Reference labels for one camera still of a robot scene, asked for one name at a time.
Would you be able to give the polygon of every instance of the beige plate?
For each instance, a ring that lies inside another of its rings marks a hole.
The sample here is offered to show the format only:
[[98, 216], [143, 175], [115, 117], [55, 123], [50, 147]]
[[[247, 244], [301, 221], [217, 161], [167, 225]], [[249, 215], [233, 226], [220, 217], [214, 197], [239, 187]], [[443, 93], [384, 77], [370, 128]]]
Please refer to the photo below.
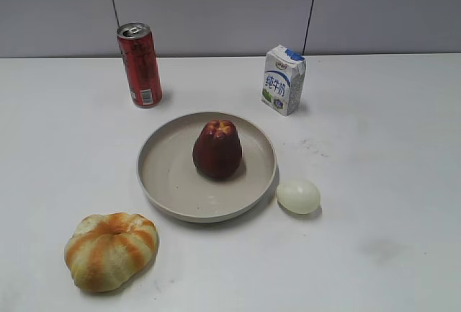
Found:
[[[210, 120], [237, 127], [243, 159], [237, 172], [218, 182], [197, 172], [192, 149]], [[138, 178], [148, 199], [180, 220], [210, 223], [236, 217], [263, 198], [277, 160], [265, 134], [251, 122], [220, 112], [200, 112], [172, 120], [146, 141], [138, 158]]]

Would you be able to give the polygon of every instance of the white egg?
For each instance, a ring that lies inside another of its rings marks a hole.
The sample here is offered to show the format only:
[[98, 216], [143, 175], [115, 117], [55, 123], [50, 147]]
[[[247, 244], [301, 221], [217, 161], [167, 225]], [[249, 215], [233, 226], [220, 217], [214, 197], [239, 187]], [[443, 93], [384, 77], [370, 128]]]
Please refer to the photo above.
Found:
[[320, 205], [320, 192], [308, 180], [292, 180], [279, 184], [275, 191], [277, 200], [292, 213], [312, 213]]

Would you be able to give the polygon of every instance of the orange striped bun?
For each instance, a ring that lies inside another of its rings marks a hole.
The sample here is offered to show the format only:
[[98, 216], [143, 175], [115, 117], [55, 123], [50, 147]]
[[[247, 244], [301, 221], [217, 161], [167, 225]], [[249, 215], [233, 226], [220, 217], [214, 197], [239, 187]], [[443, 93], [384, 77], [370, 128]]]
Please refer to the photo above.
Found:
[[156, 227], [141, 215], [91, 215], [68, 241], [65, 259], [77, 287], [105, 292], [144, 268], [157, 246]]

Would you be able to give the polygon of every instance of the bread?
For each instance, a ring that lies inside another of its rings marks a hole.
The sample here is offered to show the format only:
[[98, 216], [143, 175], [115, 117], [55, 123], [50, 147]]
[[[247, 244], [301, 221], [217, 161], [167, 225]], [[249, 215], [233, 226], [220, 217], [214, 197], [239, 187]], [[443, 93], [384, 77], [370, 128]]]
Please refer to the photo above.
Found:
[[114, 290], [156, 255], [156, 227], [141, 215], [90, 215], [77, 226], [65, 248], [75, 285], [83, 290]]

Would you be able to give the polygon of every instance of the red apple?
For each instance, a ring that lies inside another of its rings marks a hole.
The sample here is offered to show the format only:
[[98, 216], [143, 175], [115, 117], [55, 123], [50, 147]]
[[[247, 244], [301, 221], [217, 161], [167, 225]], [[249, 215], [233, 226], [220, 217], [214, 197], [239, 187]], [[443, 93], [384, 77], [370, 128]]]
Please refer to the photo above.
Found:
[[228, 120], [209, 121], [195, 141], [192, 158], [199, 171], [214, 179], [235, 173], [242, 160], [235, 125]]

